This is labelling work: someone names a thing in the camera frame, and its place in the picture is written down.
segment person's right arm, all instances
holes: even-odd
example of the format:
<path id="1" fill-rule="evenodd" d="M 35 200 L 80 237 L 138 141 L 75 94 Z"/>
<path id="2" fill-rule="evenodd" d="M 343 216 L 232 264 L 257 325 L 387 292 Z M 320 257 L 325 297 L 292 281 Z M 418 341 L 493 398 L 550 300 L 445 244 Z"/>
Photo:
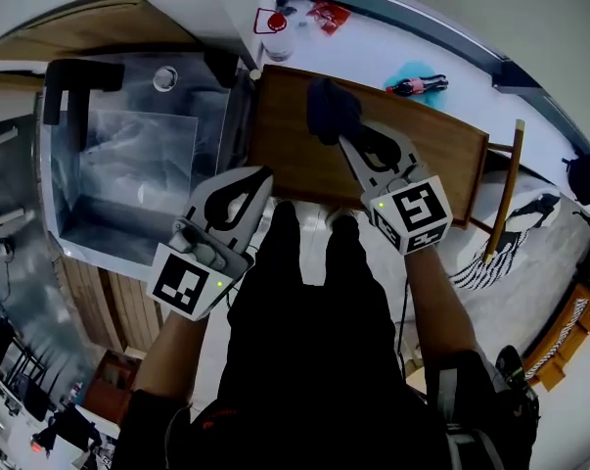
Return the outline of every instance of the person's right arm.
<path id="1" fill-rule="evenodd" d="M 457 352 L 479 350 L 471 320 L 442 268 L 427 247 L 405 257 L 425 365 Z"/>

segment floor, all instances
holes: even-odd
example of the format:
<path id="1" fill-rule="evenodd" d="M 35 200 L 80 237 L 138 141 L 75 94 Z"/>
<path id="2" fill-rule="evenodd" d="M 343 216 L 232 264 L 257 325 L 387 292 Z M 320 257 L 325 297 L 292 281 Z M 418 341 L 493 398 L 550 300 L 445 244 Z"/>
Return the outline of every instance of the floor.
<path id="1" fill-rule="evenodd" d="M 51 396 L 58 400 L 76 381 L 89 382 L 96 357 L 77 332 L 47 249 L 34 172 L 35 118 L 1 122 L 0 133 L 13 125 L 19 135 L 0 146 L 0 213 L 20 206 L 25 215 L 0 228 L 0 237 L 9 236 L 15 252 L 9 264 L 0 261 L 0 299 L 22 342 L 47 365 L 43 390 L 57 376 Z M 10 358 L 9 353 L 3 368 Z"/>
<path id="2" fill-rule="evenodd" d="M 322 285 L 325 279 L 325 249 L 330 238 L 330 231 L 325 225 L 328 211 L 322 206 L 302 202 L 296 203 L 295 208 L 301 225 L 303 282 Z M 273 209 L 274 204 L 269 204 L 251 246 L 260 246 L 270 225 Z M 590 239 L 588 226 L 578 215 L 572 215 L 575 210 L 579 207 L 563 198 L 561 212 L 554 224 L 530 233 L 523 246 L 528 259 L 522 268 L 485 290 L 459 292 L 476 328 L 477 339 L 491 360 L 508 344 L 524 351 L 558 304 Z M 357 219 L 360 242 L 367 252 L 373 275 L 386 290 L 392 320 L 399 322 L 406 276 L 403 258 L 369 224 L 364 212 L 360 212 Z M 249 249 L 249 253 L 254 254 L 255 249 Z M 279 295 L 276 295 L 275 303 L 279 304 Z M 227 306 L 218 305 L 210 317 L 193 398 L 196 413 L 214 400 L 218 389 L 230 332 L 226 315 Z M 405 334 L 410 344 L 416 347 L 418 338 L 413 318 L 410 301 Z"/>

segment white desk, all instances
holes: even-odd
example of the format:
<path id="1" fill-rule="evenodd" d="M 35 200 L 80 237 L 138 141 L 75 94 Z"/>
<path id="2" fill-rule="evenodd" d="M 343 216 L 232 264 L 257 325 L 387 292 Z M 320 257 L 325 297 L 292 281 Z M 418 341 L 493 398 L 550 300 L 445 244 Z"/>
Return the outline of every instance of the white desk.
<path id="1" fill-rule="evenodd" d="M 303 8 L 307 3 L 293 0 L 289 5 Z M 491 143 L 505 145 L 513 144 L 515 121 L 522 118 L 526 126 L 521 164 L 575 200 L 562 162 L 574 159 L 575 153 L 565 136 L 519 96 L 494 89 L 491 76 L 464 59 L 408 31 L 357 14 L 351 14 L 332 36 L 315 23 L 299 26 L 295 40 L 293 54 L 280 65 L 370 87 L 384 88 L 410 62 L 446 74 L 449 87 L 439 107 L 443 112 L 487 132 Z M 263 64 L 277 63 L 264 55 Z"/>

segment sink basin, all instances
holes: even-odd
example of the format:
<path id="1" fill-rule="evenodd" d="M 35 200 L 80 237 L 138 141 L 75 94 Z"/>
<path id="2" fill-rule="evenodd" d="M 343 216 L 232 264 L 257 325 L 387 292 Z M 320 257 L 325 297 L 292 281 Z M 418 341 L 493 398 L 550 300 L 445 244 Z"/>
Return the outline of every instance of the sink basin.
<path id="1" fill-rule="evenodd" d="M 122 89 L 91 91 L 82 151 L 66 108 L 58 125 L 41 123 L 47 226 L 65 255 L 146 280 L 192 190 L 244 157 L 249 96 L 221 87 L 202 53 L 94 59 L 125 65 Z M 177 75 L 164 91 L 163 66 Z"/>

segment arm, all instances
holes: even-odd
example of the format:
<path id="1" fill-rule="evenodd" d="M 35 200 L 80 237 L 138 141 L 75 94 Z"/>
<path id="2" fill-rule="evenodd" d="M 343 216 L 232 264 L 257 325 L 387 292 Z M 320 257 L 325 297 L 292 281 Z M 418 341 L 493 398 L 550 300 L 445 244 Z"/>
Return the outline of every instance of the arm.
<path id="1" fill-rule="evenodd" d="M 134 390 L 188 401 L 206 328 L 207 318 L 193 321 L 172 311 L 140 366 Z"/>
<path id="2" fill-rule="evenodd" d="M 442 268 L 427 247 L 405 258 L 423 360 L 436 363 L 456 352 L 478 351 L 471 320 Z"/>

